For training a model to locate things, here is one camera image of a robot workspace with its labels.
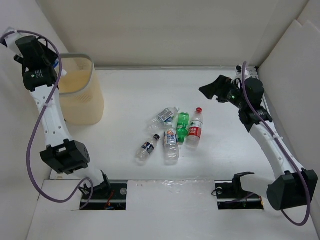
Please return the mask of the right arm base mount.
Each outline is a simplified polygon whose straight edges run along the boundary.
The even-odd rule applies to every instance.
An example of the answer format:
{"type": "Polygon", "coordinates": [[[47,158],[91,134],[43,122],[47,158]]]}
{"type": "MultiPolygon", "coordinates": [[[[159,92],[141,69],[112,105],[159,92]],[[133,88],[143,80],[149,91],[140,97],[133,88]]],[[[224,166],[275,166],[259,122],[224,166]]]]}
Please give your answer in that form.
{"type": "Polygon", "coordinates": [[[231,180],[215,180],[211,195],[216,197],[218,210],[264,210],[262,197],[242,188],[241,177],[254,175],[254,172],[241,172],[231,180]]]}

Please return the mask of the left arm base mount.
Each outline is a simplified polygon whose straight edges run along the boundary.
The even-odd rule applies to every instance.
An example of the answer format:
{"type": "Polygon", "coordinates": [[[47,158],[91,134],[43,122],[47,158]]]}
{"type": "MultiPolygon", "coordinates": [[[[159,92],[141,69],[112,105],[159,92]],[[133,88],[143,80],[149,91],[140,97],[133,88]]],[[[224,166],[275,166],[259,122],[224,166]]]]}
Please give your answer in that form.
{"type": "Polygon", "coordinates": [[[127,206],[127,181],[111,181],[111,189],[106,195],[98,193],[97,190],[93,192],[88,204],[85,205],[90,196],[90,188],[85,183],[83,187],[80,187],[82,193],[81,201],[79,204],[80,210],[92,210],[92,211],[125,211],[127,206]]]}

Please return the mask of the green soda bottle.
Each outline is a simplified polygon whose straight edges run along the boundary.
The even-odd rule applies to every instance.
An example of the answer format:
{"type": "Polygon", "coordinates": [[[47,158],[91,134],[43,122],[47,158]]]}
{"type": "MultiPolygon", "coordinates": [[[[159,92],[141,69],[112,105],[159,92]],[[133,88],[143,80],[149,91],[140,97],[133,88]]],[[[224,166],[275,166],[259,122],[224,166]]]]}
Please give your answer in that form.
{"type": "Polygon", "coordinates": [[[181,112],[178,115],[176,133],[177,133],[177,142],[183,144],[186,136],[189,132],[189,121],[190,115],[187,112],[181,112]]]}

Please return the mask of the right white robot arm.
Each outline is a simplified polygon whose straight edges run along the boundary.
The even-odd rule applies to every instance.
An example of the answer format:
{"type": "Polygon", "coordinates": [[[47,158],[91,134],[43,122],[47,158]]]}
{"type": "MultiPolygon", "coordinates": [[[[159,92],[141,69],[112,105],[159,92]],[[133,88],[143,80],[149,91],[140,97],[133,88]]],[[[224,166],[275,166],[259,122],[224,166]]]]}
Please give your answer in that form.
{"type": "Polygon", "coordinates": [[[263,83],[248,78],[238,85],[235,80],[220,75],[213,83],[199,91],[209,100],[216,97],[219,103],[231,103],[239,111],[239,119],[248,133],[256,140],[273,170],[274,179],[267,179],[246,172],[231,184],[237,197],[248,192],[267,198],[276,211],[300,206],[310,206],[317,186],[318,176],[307,170],[290,153],[277,134],[273,119],[262,106],[263,83]]]}

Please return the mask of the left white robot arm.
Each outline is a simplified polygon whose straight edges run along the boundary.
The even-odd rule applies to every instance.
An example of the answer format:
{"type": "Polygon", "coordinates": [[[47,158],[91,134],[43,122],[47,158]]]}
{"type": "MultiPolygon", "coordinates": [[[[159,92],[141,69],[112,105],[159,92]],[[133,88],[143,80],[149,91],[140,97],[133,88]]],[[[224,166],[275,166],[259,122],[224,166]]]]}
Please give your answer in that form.
{"type": "Polygon", "coordinates": [[[63,117],[58,83],[64,70],[57,47],[39,33],[12,27],[6,29],[0,43],[15,53],[14,60],[22,67],[24,87],[39,111],[26,151],[27,172],[33,186],[38,187],[31,170],[31,148],[37,129],[42,125],[46,147],[40,152],[42,161],[58,174],[89,178],[92,186],[84,186],[81,191],[107,198],[112,191],[107,175],[90,166],[86,146],[72,138],[63,117]]]}

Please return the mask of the red label red cap bottle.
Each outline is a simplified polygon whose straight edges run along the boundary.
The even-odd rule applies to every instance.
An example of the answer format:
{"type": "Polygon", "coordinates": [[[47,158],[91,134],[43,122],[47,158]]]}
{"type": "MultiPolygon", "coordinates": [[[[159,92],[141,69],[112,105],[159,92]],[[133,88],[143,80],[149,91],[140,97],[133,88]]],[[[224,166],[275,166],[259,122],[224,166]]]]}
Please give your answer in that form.
{"type": "Polygon", "coordinates": [[[203,110],[197,107],[189,123],[188,134],[186,137],[186,146],[190,149],[196,149],[200,143],[203,129],[203,110]]]}

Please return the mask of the blue label water bottle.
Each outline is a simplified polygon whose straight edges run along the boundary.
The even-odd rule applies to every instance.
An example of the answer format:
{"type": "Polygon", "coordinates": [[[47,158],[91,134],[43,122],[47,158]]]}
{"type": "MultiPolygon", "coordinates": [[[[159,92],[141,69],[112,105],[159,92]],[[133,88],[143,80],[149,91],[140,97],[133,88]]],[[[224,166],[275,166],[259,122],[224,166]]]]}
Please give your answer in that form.
{"type": "MultiPolygon", "coordinates": [[[[60,62],[59,62],[59,59],[58,59],[58,58],[55,60],[55,62],[54,62],[54,64],[53,64],[53,68],[54,68],[55,72],[56,72],[57,75],[58,75],[59,72],[60,72],[60,62]]],[[[61,76],[64,77],[64,76],[66,76],[66,75],[67,75],[67,71],[62,68],[62,70],[61,70],[61,76]]]]}

